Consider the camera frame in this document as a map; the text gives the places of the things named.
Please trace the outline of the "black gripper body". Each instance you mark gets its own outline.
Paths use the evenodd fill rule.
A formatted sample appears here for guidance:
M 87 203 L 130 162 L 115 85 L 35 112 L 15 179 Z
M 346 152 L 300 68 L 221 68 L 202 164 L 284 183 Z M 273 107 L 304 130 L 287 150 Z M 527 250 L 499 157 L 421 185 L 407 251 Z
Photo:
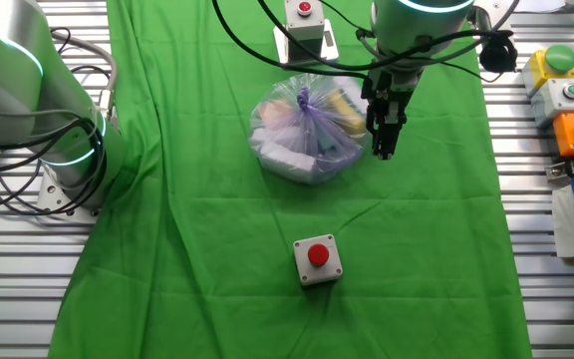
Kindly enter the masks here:
M 400 72 L 383 69 L 372 69 L 363 82 L 363 99 L 369 102 L 385 99 L 392 109 L 399 113 L 406 110 L 409 101 L 419 83 L 420 73 L 416 71 Z

